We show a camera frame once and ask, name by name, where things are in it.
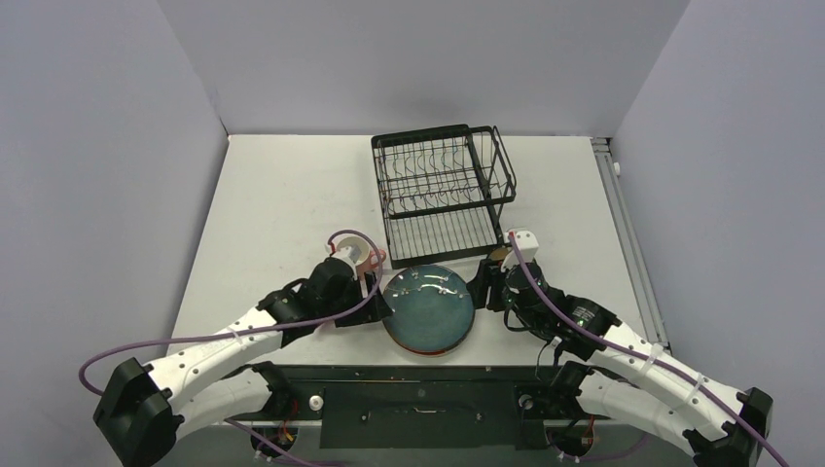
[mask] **white tabletop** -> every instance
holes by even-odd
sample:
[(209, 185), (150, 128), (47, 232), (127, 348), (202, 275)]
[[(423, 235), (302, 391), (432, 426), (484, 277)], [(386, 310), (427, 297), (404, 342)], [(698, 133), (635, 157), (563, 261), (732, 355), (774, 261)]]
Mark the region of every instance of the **white tabletop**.
[[(548, 282), (590, 298), (644, 335), (607, 197), (584, 137), (504, 136), (519, 178), (502, 228), (525, 227)], [(173, 337), (214, 333), (268, 292), (306, 277), (334, 231), (385, 245), (370, 136), (235, 135), (221, 171)], [(445, 263), (472, 279), (479, 258)], [(395, 271), (384, 271), (385, 284)], [(380, 323), (311, 336), (268, 355), (295, 365), (535, 365), (543, 342), (481, 309), (469, 336), (441, 357), (399, 347)], [(552, 360), (547, 356), (546, 363)]]

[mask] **dish rack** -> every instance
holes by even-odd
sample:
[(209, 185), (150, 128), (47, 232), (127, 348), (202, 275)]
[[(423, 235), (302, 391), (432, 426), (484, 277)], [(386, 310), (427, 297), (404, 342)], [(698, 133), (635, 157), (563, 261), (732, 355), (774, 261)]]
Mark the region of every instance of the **dish rack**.
[(504, 244), (499, 219), (516, 175), (498, 128), (439, 126), (372, 139), (393, 269), (484, 255)]

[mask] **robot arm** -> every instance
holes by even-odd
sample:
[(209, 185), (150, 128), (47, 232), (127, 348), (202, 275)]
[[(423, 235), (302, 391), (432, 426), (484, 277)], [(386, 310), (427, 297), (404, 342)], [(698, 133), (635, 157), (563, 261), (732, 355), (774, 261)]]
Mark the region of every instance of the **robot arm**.
[[(356, 266), (366, 255), (357, 241), (349, 243), (308, 279), (271, 292), (211, 338), (145, 365), (134, 358), (119, 365), (93, 418), (124, 466), (153, 465), (178, 439), (239, 413), (279, 415), (289, 399), (287, 381), (272, 363), (245, 364), (363, 303)], [(372, 274), (365, 278), (368, 289), (375, 286)], [(375, 294), (336, 325), (374, 322), (390, 312)]]
[[(578, 405), (583, 413), (610, 416), (665, 438), (692, 455), (697, 465), (756, 465), (762, 447), (748, 429), (760, 437), (767, 436), (770, 396), (758, 388), (741, 392), (705, 377), (664, 352), (660, 345), (647, 342), (599, 304), (551, 287), (533, 261), (538, 250), (535, 235), (525, 230), (508, 234), (513, 251), (500, 263), (482, 261), (473, 281), (477, 283), (470, 284), (477, 307), (486, 302), (489, 309), (505, 310), (505, 323), (508, 313), (513, 312), (523, 325), (513, 330), (528, 331), (638, 387), (607, 384), (609, 378), (604, 375), (582, 373), (573, 379), (578, 381), (574, 387), (569, 378), (555, 380), (554, 390), (568, 396), (560, 400)], [(487, 299), (486, 289), (490, 287)], [(571, 365), (577, 364), (568, 362), (564, 369), (572, 369)], [(731, 416), (717, 402), (738, 416)]]

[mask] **white knob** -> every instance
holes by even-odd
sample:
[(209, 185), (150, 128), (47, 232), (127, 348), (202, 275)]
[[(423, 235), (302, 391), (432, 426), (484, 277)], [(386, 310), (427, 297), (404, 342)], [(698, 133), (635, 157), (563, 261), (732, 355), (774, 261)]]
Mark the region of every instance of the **white knob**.
[(309, 408), (318, 412), (324, 407), (324, 398), (321, 396), (312, 396), (309, 398)]

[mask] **white wall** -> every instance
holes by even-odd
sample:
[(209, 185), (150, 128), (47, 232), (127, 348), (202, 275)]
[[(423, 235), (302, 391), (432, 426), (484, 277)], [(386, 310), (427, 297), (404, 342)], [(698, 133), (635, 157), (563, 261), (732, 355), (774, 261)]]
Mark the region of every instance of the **white wall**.
[[(677, 356), (822, 465), (825, 4), (693, 0), (613, 142)], [(775, 465), (763, 454), (760, 465)]]
[(160, 0), (230, 133), (612, 135), (688, 0)]
[(0, 4), (0, 465), (116, 465), (77, 369), (168, 336), (225, 145), (154, 0)]

